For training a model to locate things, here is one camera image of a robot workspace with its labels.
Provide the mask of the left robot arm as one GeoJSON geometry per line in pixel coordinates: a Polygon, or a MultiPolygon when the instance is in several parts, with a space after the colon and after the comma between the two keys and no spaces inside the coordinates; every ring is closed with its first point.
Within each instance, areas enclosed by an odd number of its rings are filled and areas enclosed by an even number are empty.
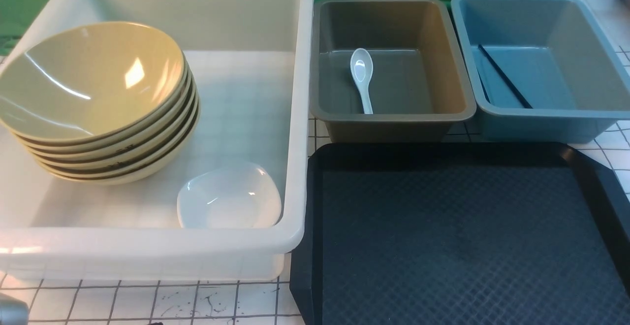
{"type": "Polygon", "coordinates": [[[27,303],[3,293],[0,294],[0,324],[27,325],[29,306],[27,303]]]}

